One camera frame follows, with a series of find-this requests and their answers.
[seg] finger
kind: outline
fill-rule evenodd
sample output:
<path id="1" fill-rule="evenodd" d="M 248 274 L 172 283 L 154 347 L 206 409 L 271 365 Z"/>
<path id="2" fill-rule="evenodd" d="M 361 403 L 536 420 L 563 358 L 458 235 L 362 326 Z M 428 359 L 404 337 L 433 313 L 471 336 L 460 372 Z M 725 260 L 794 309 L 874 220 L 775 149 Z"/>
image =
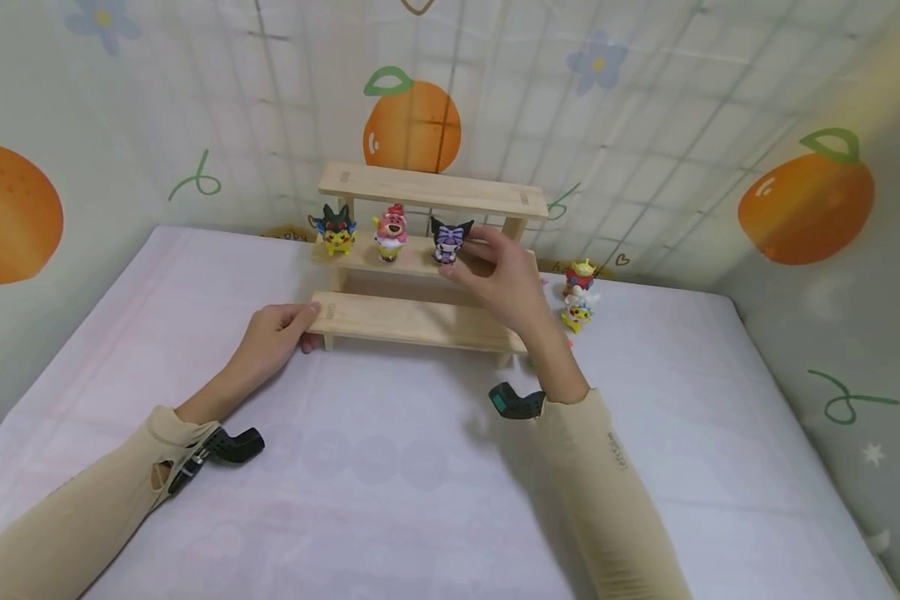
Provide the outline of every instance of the finger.
<path id="1" fill-rule="evenodd" d="M 306 307 L 306 304 L 271 304 L 264 306 L 262 311 L 269 320 L 273 320 L 277 328 L 284 329 Z"/>
<path id="2" fill-rule="evenodd" d="M 292 345 L 296 346 L 304 331 L 309 329 L 313 322 L 317 321 L 317 315 L 319 314 L 319 302 L 310 302 L 304 305 L 303 308 L 297 311 L 297 316 L 293 317 L 293 321 L 280 332 L 280 335 L 287 340 L 287 343 L 292 343 Z"/>
<path id="3" fill-rule="evenodd" d="M 449 279 L 450 282 L 456 283 L 457 285 L 463 285 L 466 289 L 474 292 L 478 296 L 482 296 L 480 293 L 484 286 L 487 285 L 487 279 L 484 277 L 477 277 L 470 271 L 470 267 L 463 264 L 463 261 L 457 260 L 452 265 L 443 265 L 439 268 L 440 277 L 444 279 Z"/>
<path id="4" fill-rule="evenodd" d="M 485 242 L 471 242 L 470 240 L 463 242 L 463 251 L 474 257 L 482 258 L 488 262 L 497 261 L 497 251 Z"/>
<path id="5" fill-rule="evenodd" d="M 470 234 L 467 236 L 467 239 L 483 240 L 497 252 L 504 250 L 504 248 L 509 248 L 513 244 L 516 244 L 516 242 L 514 242 L 511 238 L 508 238 L 506 235 L 504 235 L 504 232 L 501 232 L 500 229 L 490 227 L 488 225 L 472 227 L 470 229 Z"/>
<path id="6" fill-rule="evenodd" d="M 300 338 L 300 348 L 303 348 L 303 353 L 309 354 L 316 350 L 319 347 L 320 338 L 323 338 L 323 336 L 317 333 L 310 333 L 309 331 L 304 333 L 303 337 Z"/>

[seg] arm sleeve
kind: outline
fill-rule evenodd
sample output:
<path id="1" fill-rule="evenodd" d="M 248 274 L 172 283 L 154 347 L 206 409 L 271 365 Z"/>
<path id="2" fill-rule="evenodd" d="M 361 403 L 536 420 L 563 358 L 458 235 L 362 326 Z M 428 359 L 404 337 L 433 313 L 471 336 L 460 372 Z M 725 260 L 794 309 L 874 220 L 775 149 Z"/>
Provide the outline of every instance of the arm sleeve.
<path id="1" fill-rule="evenodd" d="M 168 482 L 218 423 L 181 422 L 164 406 L 120 447 L 0 534 L 0 600 L 77 600 L 168 493 Z M 154 488 L 153 465 L 172 463 Z"/>
<path id="2" fill-rule="evenodd" d="M 601 600 L 691 598 L 600 392 L 573 405 L 545 402 L 536 436 Z"/>

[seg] white mattress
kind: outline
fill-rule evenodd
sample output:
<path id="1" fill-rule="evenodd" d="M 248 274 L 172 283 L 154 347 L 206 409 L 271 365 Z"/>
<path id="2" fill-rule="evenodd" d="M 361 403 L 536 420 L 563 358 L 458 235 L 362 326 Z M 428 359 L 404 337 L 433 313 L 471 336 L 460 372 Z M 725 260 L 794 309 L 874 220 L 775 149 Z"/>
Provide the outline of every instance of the white mattress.
<path id="1" fill-rule="evenodd" d="M 0 530 L 154 405 L 188 398 L 253 310 L 325 285 L 308 255 L 156 229 L 1 425 Z M 574 352 L 695 598 L 893 598 L 728 299 L 596 286 Z M 527 424 L 487 399 L 503 379 L 521 393 L 536 379 L 493 363 L 345 339 L 295 357 L 227 425 L 259 428 L 264 453 L 204 468 L 85 598 L 590 598 Z"/>

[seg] wooden display stand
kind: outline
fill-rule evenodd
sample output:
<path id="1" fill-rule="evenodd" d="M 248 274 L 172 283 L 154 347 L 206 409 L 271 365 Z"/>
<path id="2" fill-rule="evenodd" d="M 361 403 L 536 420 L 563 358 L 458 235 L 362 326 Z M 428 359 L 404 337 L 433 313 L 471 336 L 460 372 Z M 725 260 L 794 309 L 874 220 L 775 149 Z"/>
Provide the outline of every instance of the wooden display stand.
<path id="1" fill-rule="evenodd" d="M 527 220 L 545 220 L 547 204 L 543 190 L 526 185 L 482 182 L 479 179 L 433 175 L 430 172 L 384 169 L 329 162 L 320 177 L 321 194 L 340 198 L 354 220 L 353 201 L 401 203 L 405 207 L 439 208 L 459 213 L 481 213 L 505 218 L 502 232 L 520 240 Z M 318 239 L 312 260 L 330 267 L 330 292 L 316 292 L 322 304 L 310 330 L 323 334 L 325 346 L 333 349 L 336 336 L 420 343 L 423 346 L 482 350 L 499 355 L 505 366 L 513 354 L 527 349 L 513 331 L 500 326 L 482 308 L 416 299 L 376 297 L 344 292 L 351 271 L 393 273 L 416 278 L 439 278 L 431 258 L 433 240 L 410 236 L 399 257 L 387 263 L 380 259 L 373 233 L 367 228 L 357 235 L 349 255 L 329 257 Z M 465 253 L 458 255 L 475 273 L 493 270 L 492 265 Z"/>

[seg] black device on wrist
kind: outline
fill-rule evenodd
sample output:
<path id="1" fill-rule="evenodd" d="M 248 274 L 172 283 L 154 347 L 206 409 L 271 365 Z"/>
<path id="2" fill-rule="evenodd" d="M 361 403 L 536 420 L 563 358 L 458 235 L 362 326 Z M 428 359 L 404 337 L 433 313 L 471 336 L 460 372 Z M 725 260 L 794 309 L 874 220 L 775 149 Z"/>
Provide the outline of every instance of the black device on wrist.
<path id="1" fill-rule="evenodd" d="M 218 427 L 209 437 L 206 437 L 200 448 L 183 465 L 170 484 L 170 495 L 177 495 L 190 480 L 200 473 L 203 463 L 208 459 L 233 465 L 243 465 L 263 452 L 267 446 L 263 436 L 255 427 L 236 437 L 230 437 L 223 427 Z"/>
<path id="2" fill-rule="evenodd" d="M 544 392 L 533 392 L 530 396 L 521 397 L 513 391 L 513 386 L 504 381 L 490 390 L 490 402 L 503 418 L 537 418 L 543 412 Z"/>

